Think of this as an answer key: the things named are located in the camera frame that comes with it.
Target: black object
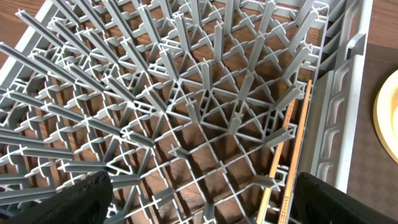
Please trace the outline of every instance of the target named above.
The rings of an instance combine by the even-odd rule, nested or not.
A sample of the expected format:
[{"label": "black object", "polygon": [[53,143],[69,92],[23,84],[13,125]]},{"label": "black object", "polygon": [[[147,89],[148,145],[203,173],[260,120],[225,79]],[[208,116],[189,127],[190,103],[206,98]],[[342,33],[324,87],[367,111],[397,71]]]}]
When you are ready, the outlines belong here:
[{"label": "black object", "polygon": [[298,176],[293,202],[303,224],[398,224],[306,172]]},{"label": "black object", "polygon": [[3,224],[102,224],[112,194],[108,173],[97,172]]}]

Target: brown wooden surface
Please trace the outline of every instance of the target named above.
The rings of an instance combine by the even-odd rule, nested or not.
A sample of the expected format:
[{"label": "brown wooden surface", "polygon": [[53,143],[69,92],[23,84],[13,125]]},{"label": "brown wooden surface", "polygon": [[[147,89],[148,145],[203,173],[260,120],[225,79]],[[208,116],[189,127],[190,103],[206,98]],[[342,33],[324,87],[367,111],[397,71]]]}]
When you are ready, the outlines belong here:
[{"label": "brown wooden surface", "polygon": [[398,49],[398,2],[373,0],[368,43]]},{"label": "brown wooden surface", "polygon": [[[1,0],[0,1],[0,42],[5,42],[15,47],[27,25],[20,20],[15,13],[18,9],[24,9],[30,15],[35,16],[43,5],[44,0]],[[0,67],[7,60],[7,55],[0,53]]]}]

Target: yellow plate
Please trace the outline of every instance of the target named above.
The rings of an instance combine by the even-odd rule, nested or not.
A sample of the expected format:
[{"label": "yellow plate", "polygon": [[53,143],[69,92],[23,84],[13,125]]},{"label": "yellow plate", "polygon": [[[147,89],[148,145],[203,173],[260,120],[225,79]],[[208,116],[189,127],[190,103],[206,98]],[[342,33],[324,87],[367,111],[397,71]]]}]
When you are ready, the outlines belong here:
[{"label": "yellow plate", "polygon": [[381,144],[398,163],[398,70],[386,80],[377,94],[373,121]]}]

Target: wooden stick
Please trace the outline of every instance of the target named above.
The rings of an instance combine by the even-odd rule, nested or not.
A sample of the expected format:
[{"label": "wooden stick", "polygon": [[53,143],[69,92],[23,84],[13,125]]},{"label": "wooden stick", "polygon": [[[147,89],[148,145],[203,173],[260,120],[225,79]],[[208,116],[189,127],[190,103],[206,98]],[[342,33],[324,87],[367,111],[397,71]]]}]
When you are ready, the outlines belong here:
[{"label": "wooden stick", "polygon": [[[295,100],[290,102],[290,104],[288,105],[288,107],[286,109],[285,119],[284,119],[284,123],[283,123],[283,127],[285,127],[285,128],[289,127],[290,118],[292,117],[294,102],[295,102]],[[283,146],[284,146],[284,143],[282,142],[282,143],[279,143],[278,146],[276,147],[276,150],[274,153],[274,158],[272,159],[271,169],[269,171],[270,178],[275,178],[276,170],[278,168],[279,158],[280,158],[280,154],[282,153]],[[257,214],[257,224],[261,224],[262,221],[264,220],[270,196],[271,196],[271,189],[266,188],[262,195],[259,213]]]},{"label": "wooden stick", "polygon": [[289,174],[287,175],[287,182],[286,182],[285,193],[284,193],[284,197],[283,197],[283,201],[282,201],[282,206],[280,207],[278,224],[285,224],[286,217],[288,215],[287,210],[289,209],[290,197],[292,195],[293,184],[294,184],[296,171],[297,171],[297,163],[299,161],[301,142],[302,142],[303,134],[304,134],[305,118],[307,117],[308,102],[310,100],[311,84],[312,84],[312,81],[311,80],[308,81],[307,90],[305,91],[304,104],[303,104],[303,108],[302,108],[301,114],[300,114],[300,121],[298,123],[296,140],[294,142],[293,157],[292,157],[292,161],[290,162]]}]

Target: dish rack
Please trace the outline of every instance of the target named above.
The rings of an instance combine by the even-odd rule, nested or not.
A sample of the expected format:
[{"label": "dish rack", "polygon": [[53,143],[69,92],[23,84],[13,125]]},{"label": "dish rack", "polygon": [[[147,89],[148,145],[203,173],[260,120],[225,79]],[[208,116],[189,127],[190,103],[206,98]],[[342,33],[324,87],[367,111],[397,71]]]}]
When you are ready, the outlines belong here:
[{"label": "dish rack", "polygon": [[[28,29],[15,49],[0,44],[10,56],[0,70],[1,212],[107,170],[105,223],[255,222],[247,194],[278,195],[289,172],[281,162],[277,181],[265,181],[255,158],[295,137],[295,121],[280,121],[308,79],[298,170],[345,192],[372,3],[46,0],[35,17],[17,12]],[[223,155],[231,142],[236,152]],[[214,194],[212,182],[226,190]],[[279,211],[270,200],[263,223]]]}]

